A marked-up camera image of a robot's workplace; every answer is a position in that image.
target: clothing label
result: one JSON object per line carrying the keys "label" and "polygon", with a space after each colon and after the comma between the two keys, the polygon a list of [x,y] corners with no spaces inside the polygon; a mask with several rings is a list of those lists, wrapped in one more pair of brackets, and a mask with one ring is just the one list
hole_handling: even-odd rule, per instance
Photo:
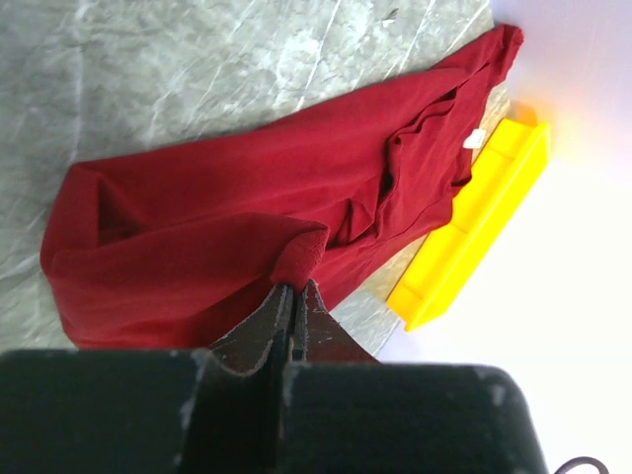
{"label": "clothing label", "polygon": [[483,146],[485,143],[485,135],[487,132],[483,128],[474,128],[472,134],[465,138],[463,142],[463,148],[467,148],[469,150],[477,150]]}

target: yellow plastic bin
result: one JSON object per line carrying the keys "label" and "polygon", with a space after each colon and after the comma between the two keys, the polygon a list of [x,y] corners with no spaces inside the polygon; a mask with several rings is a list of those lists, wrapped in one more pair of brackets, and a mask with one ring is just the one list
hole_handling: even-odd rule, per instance
{"label": "yellow plastic bin", "polygon": [[386,301],[406,331],[447,310],[544,169],[548,142],[546,123],[501,121],[454,200],[452,220],[429,234]]}

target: marble countertop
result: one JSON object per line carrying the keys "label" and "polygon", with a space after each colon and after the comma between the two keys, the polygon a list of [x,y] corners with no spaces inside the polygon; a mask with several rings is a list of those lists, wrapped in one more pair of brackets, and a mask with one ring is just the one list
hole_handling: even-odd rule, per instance
{"label": "marble countertop", "polygon": [[[489,0],[0,4],[0,351],[70,347],[39,265],[68,166],[249,129],[430,67],[491,29]],[[509,102],[492,96],[492,129]],[[333,310],[375,354],[420,242]]]}

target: white background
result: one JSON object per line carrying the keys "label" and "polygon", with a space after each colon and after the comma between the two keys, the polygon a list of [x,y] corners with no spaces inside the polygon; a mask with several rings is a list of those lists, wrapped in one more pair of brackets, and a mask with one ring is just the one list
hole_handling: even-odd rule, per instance
{"label": "white background", "polygon": [[502,367],[551,471],[632,473],[632,3],[492,6],[524,29],[510,95],[551,122],[551,162],[447,314],[380,358]]}

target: red shirt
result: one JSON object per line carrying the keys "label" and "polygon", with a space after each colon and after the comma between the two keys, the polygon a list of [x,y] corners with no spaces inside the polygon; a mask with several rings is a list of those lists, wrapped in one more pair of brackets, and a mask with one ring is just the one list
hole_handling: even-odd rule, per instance
{"label": "red shirt", "polygon": [[501,26],[432,69],[246,133],[77,163],[41,266],[79,347],[207,346],[272,286],[331,308],[447,223],[462,147],[522,42]]}

